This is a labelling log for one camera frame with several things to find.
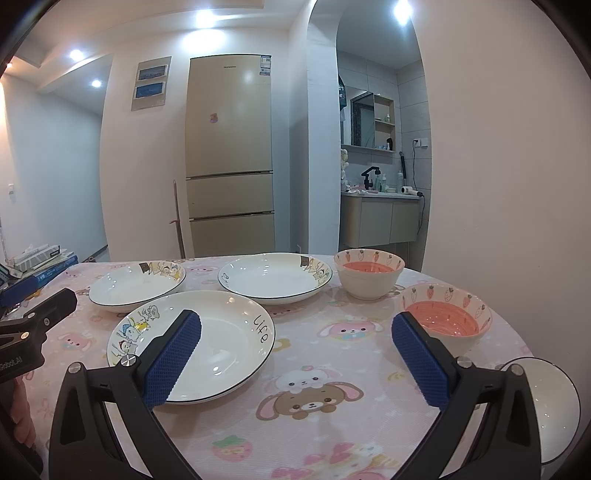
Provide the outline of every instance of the ceiling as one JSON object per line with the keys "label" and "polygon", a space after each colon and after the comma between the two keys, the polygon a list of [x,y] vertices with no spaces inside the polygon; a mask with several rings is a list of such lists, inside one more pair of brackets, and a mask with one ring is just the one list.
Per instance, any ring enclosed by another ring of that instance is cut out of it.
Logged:
{"label": "ceiling", "polygon": [[[102,114],[116,45],[146,36],[196,28],[196,11],[218,16],[216,28],[279,28],[293,24],[307,0],[60,0],[33,28],[8,74],[40,93],[55,93]],[[69,57],[81,50],[85,60]],[[104,79],[99,89],[94,79]]]}
{"label": "ceiling", "polygon": [[421,58],[412,22],[400,26],[396,0],[353,0],[341,17],[336,47],[398,70]]}

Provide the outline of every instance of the black faucet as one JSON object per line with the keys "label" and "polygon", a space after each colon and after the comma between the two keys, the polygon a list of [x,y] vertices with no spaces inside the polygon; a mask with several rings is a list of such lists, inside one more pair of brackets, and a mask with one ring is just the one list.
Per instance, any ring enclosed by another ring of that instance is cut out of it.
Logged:
{"label": "black faucet", "polygon": [[361,174],[361,176],[364,177],[363,185],[365,186],[365,190],[369,190],[371,187],[374,186],[374,183],[369,180],[369,172],[371,172],[372,170],[375,170],[375,174],[376,175],[381,175],[382,174],[382,172],[380,172],[380,170],[379,170],[379,167],[370,167],[367,170],[365,170]]}

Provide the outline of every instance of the cartoon bunny print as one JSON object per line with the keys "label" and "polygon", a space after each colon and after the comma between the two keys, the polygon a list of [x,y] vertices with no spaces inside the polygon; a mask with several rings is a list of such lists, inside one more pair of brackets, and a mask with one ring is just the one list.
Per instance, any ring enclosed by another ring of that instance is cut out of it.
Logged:
{"label": "cartoon bunny print", "polygon": [[350,318],[331,323],[318,332],[321,338],[330,337],[336,340],[361,340],[383,331],[384,327],[376,319]]}

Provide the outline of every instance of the carrot-patterned bowl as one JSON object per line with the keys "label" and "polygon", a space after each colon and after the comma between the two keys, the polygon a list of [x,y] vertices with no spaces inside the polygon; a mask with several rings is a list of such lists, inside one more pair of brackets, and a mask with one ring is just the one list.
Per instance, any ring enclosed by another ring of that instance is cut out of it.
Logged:
{"label": "carrot-patterned bowl", "polygon": [[339,279],[346,291],[361,300],[377,300],[396,285],[404,260],[390,252],[352,248],[335,255]]}
{"label": "carrot-patterned bowl", "polygon": [[451,285],[413,285],[397,302],[397,313],[410,312],[453,356],[464,355],[492,323],[491,310],[481,299]]}

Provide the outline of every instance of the recessed light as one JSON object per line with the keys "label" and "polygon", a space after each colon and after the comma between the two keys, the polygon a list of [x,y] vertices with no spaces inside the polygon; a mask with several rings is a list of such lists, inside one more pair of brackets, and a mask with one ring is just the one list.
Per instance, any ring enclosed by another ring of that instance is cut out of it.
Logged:
{"label": "recessed light", "polygon": [[413,9],[409,5],[408,0],[398,0],[398,3],[394,7],[394,16],[398,20],[398,23],[402,26],[406,25],[412,14]]}
{"label": "recessed light", "polygon": [[84,60],[84,54],[80,50],[72,50],[70,52],[70,58],[74,61]]}
{"label": "recessed light", "polygon": [[216,24],[216,16],[211,10],[197,12],[197,28],[213,28]]}

